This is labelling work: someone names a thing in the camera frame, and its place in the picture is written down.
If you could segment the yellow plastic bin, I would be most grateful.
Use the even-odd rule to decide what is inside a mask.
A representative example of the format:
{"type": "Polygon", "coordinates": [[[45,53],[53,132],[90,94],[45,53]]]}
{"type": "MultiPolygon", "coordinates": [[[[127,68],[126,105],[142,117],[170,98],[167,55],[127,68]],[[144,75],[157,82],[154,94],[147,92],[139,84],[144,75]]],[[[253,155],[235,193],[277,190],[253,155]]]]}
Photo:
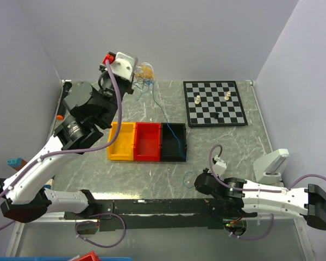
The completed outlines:
{"type": "Polygon", "coordinates": [[[112,161],[133,161],[135,122],[122,122],[116,140],[107,147],[107,156],[112,161]]]}

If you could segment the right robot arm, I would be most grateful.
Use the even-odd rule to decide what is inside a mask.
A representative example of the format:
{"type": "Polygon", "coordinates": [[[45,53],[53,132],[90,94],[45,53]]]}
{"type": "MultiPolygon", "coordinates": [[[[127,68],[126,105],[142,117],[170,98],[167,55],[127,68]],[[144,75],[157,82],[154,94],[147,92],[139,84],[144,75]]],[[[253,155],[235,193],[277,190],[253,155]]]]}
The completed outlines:
{"type": "Polygon", "coordinates": [[[216,205],[211,210],[223,219],[272,214],[303,218],[308,226],[326,231],[326,192],[318,185],[287,189],[240,178],[219,182],[209,169],[205,169],[194,186],[199,193],[215,199],[216,205]]]}

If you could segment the red plastic bin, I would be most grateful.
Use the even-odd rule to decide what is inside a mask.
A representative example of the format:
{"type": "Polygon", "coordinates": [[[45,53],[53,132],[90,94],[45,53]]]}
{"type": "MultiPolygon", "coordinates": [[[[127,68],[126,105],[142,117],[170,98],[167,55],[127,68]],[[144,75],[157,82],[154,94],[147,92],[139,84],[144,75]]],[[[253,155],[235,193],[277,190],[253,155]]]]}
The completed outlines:
{"type": "Polygon", "coordinates": [[[161,123],[137,122],[134,161],[160,161],[161,123]]]}

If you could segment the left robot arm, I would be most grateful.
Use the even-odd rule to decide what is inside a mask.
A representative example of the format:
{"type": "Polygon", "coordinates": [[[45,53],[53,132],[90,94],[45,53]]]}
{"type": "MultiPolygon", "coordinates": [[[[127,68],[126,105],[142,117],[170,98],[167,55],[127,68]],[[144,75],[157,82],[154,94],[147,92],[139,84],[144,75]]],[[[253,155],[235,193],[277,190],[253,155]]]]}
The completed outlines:
{"type": "Polygon", "coordinates": [[[10,178],[0,178],[0,205],[4,217],[21,223],[46,213],[70,212],[85,219],[99,212],[88,190],[54,191],[44,187],[60,168],[85,152],[111,128],[114,116],[122,116],[122,98],[132,94],[133,65],[105,62],[101,65],[100,88],[89,83],[70,88],[63,104],[69,116],[55,129],[41,151],[10,178]]]}

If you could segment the black plastic bin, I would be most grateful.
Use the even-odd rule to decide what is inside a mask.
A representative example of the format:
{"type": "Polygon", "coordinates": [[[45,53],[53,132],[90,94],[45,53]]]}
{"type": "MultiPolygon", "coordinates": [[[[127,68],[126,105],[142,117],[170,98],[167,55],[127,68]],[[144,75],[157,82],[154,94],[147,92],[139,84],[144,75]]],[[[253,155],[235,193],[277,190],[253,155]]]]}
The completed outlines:
{"type": "Polygon", "coordinates": [[[186,162],[187,141],[184,123],[161,123],[161,162],[186,162]]]}

